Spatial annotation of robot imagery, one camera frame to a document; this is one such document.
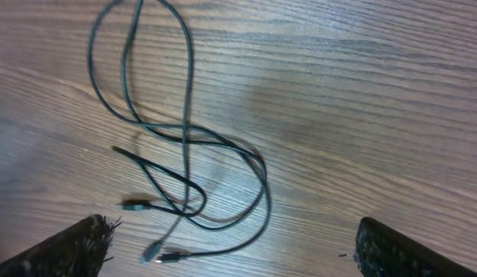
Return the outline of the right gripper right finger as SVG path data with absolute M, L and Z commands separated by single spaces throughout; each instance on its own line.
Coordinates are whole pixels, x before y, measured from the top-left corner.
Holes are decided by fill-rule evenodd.
M 365 277 L 477 277 L 372 217 L 359 223 L 353 259 Z

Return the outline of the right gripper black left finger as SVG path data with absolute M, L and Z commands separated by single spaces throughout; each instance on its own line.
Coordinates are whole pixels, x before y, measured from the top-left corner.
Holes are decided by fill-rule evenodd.
M 97 277 L 120 221 L 90 215 L 0 263 L 0 277 Z

